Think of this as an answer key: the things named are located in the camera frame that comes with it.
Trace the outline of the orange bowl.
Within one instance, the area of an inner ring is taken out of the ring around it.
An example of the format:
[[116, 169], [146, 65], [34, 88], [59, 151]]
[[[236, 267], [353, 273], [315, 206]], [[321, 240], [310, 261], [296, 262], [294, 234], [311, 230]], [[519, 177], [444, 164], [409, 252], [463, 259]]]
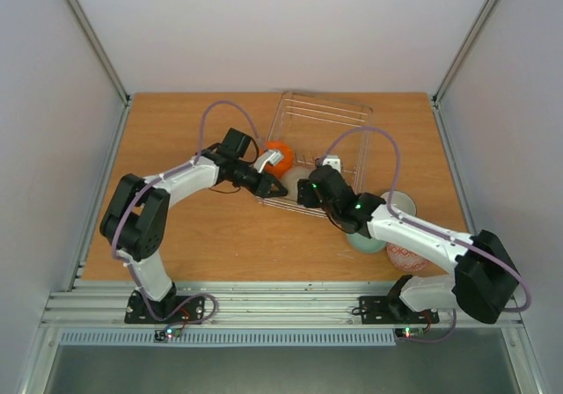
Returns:
[[265, 148], [268, 150], [279, 150], [282, 153], [282, 159], [278, 164], [272, 165], [267, 163], [264, 168], [264, 171], [280, 179], [293, 166], [293, 150], [287, 143], [281, 141], [267, 141], [265, 142]]

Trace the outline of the chrome wire dish rack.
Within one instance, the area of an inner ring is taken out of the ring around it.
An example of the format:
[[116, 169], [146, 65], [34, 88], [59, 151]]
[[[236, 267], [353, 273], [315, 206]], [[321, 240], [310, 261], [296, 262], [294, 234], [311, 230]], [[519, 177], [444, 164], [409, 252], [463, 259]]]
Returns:
[[325, 153], [337, 156], [342, 177], [360, 193], [365, 182], [370, 133], [354, 133], [335, 148], [331, 145], [349, 129], [373, 125], [374, 119], [373, 108], [366, 104], [286, 91], [281, 95], [266, 140], [287, 144], [299, 172], [313, 171]]

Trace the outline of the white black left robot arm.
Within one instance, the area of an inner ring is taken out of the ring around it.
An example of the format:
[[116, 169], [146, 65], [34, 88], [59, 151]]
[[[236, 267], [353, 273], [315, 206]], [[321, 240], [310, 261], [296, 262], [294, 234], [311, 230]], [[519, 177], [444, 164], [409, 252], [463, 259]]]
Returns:
[[169, 211], [188, 197], [224, 181], [262, 198], [283, 197], [287, 189], [272, 173], [287, 154], [281, 148], [256, 148], [256, 157], [245, 153], [257, 142], [230, 128], [221, 142], [196, 152], [185, 163], [148, 177], [123, 176], [106, 207], [99, 232], [110, 244], [114, 259], [129, 270], [141, 310], [158, 323], [169, 322], [184, 303], [165, 271], [160, 246]]

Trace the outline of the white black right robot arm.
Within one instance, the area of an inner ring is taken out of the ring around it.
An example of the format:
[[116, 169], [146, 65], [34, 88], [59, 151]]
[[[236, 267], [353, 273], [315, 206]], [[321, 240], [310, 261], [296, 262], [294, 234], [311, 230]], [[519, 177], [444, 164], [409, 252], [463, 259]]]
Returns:
[[332, 167], [323, 165], [297, 183], [297, 202], [322, 209], [340, 230], [394, 244], [439, 266], [443, 277], [400, 278], [388, 295], [398, 320], [417, 312], [460, 309], [482, 324], [494, 324], [520, 286], [514, 262], [494, 233], [447, 230], [407, 214], [372, 193], [354, 192]]

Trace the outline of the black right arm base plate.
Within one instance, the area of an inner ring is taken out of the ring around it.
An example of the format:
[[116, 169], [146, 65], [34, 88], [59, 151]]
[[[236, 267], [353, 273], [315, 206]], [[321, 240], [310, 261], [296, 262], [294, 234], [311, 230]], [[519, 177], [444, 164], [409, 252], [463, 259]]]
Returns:
[[358, 316], [364, 325], [433, 325], [440, 322], [437, 312], [412, 311], [400, 300], [379, 295], [360, 296], [351, 314]]

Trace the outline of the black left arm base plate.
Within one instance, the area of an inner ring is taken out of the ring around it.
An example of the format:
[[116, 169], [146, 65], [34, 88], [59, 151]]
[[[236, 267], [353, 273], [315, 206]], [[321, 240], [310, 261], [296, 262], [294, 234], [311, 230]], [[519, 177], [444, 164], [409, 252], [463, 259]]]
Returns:
[[128, 325], [176, 325], [200, 323], [206, 312], [203, 295], [173, 295], [162, 302], [146, 301], [135, 291], [128, 299], [124, 323]]

